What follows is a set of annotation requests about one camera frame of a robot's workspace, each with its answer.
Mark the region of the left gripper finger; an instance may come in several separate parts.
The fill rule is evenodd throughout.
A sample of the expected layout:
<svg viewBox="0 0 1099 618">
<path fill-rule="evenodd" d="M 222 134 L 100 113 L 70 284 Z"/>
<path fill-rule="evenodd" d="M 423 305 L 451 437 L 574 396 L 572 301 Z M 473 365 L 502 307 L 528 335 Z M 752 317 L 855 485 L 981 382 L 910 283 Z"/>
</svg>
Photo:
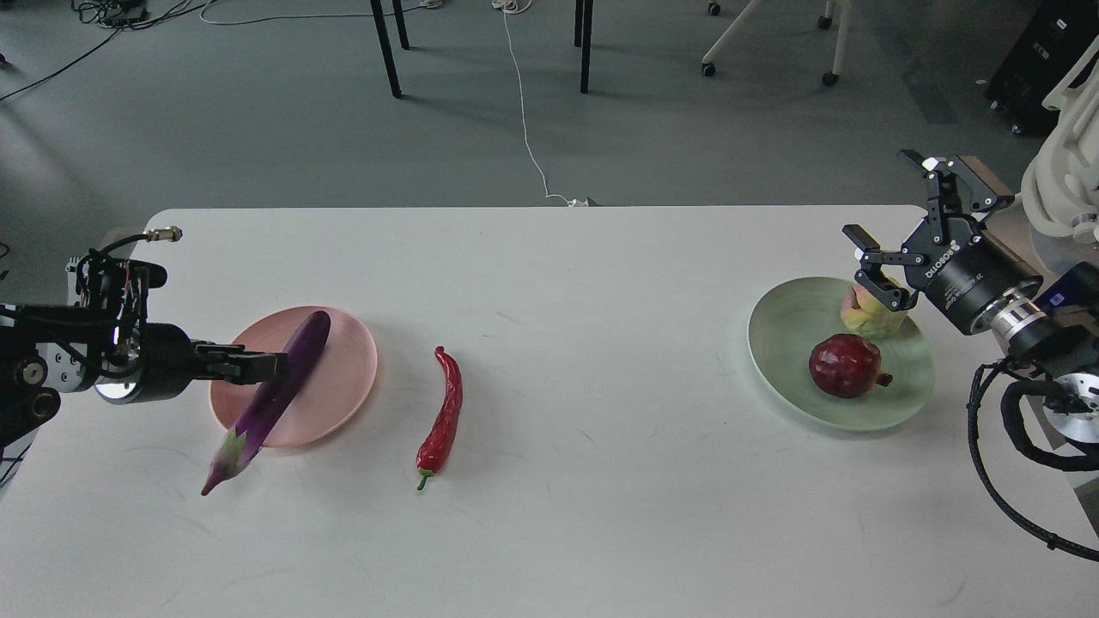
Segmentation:
<svg viewBox="0 0 1099 618">
<path fill-rule="evenodd" d="M 286 356 L 221 356 L 200 360 L 195 380 L 255 385 L 284 375 Z"/>
<path fill-rule="evenodd" d="M 262 357 L 266 352 L 248 349 L 242 344 L 219 344 L 203 340 L 191 340 L 190 345 L 196 357 Z"/>
</svg>

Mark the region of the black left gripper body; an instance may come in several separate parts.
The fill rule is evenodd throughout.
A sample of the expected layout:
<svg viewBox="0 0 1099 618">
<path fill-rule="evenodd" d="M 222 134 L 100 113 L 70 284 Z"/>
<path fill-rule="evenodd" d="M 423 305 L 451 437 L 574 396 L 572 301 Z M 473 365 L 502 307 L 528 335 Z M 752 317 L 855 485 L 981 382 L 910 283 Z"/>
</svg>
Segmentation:
<svg viewBox="0 0 1099 618">
<path fill-rule="evenodd" d="M 160 402 L 173 399 L 200 379 L 195 347 L 179 327 L 149 324 L 141 365 L 135 374 L 95 384 L 106 402 Z"/>
</svg>

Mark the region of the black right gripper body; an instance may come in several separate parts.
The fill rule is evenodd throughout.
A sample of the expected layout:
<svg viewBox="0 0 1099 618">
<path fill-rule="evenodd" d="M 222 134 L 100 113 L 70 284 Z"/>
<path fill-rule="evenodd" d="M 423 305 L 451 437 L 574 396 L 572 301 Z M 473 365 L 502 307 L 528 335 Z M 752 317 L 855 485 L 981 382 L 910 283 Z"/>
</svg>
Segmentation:
<svg viewBox="0 0 1099 618">
<path fill-rule="evenodd" d="M 946 219 L 945 232 L 929 221 L 902 243 L 907 254 L 922 255 L 904 269 L 906 282 L 966 336 L 992 328 L 989 306 L 1011 293 L 1032 298 L 1043 276 L 1015 251 L 1004 246 L 975 219 Z"/>
</svg>

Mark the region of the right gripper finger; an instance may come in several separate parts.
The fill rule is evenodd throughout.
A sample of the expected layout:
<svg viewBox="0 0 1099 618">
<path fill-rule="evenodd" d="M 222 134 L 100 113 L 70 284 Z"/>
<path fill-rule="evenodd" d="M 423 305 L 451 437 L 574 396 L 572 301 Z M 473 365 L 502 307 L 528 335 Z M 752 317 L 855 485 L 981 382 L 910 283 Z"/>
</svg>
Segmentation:
<svg viewBox="0 0 1099 618">
<path fill-rule="evenodd" d="M 950 241 L 950 224 L 959 221 L 973 230 L 985 227 L 1015 201 L 1015 192 L 974 155 L 924 156 L 914 148 L 898 152 L 900 161 L 922 172 L 926 185 L 924 227 L 930 241 Z"/>
<path fill-rule="evenodd" d="M 859 251 L 859 269 L 854 279 L 858 282 L 876 301 L 891 312 L 907 312 L 915 307 L 919 293 L 895 284 L 884 274 L 884 266 L 922 267 L 924 255 L 913 251 L 885 251 L 859 224 L 841 227 L 841 231 Z"/>
</svg>

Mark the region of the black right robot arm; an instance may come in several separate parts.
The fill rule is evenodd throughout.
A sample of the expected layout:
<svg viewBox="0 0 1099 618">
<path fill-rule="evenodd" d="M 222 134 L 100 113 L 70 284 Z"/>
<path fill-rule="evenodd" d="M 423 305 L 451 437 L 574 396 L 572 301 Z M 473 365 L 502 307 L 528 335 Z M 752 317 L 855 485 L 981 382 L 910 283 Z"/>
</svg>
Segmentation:
<svg viewBox="0 0 1099 618">
<path fill-rule="evenodd" d="M 966 402 L 967 445 L 984 488 L 1012 523 L 1050 550 L 1096 560 L 1094 548 L 1033 523 L 993 488 L 979 449 L 986 391 L 1010 376 L 999 402 L 1006 435 L 1029 461 L 1061 472 L 1096 470 L 1096 267 L 1072 267 L 1050 293 L 1043 276 L 988 230 L 1014 194 L 972 155 L 900 152 L 926 187 L 924 216 L 898 250 L 887 251 L 856 224 L 855 282 L 892 312 L 926 298 L 965 336 L 992 332 L 1004 356 L 979 367 Z"/>
</svg>

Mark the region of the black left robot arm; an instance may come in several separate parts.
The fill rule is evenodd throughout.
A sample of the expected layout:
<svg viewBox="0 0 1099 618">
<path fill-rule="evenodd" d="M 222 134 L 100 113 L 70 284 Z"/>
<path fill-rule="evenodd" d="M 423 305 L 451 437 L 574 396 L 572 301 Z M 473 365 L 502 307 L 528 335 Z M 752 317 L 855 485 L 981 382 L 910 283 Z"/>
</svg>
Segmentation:
<svg viewBox="0 0 1099 618">
<path fill-rule="evenodd" d="M 285 373 L 284 353 L 197 340 L 149 321 L 149 293 L 166 284 L 167 271 L 115 251 L 181 238 L 179 227 L 149 228 L 91 249 L 67 263 L 67 304 L 3 305 L 3 446 L 54 418 L 67 391 L 97 390 L 113 404 L 160 402 L 193 382 L 255 385 Z"/>
</svg>

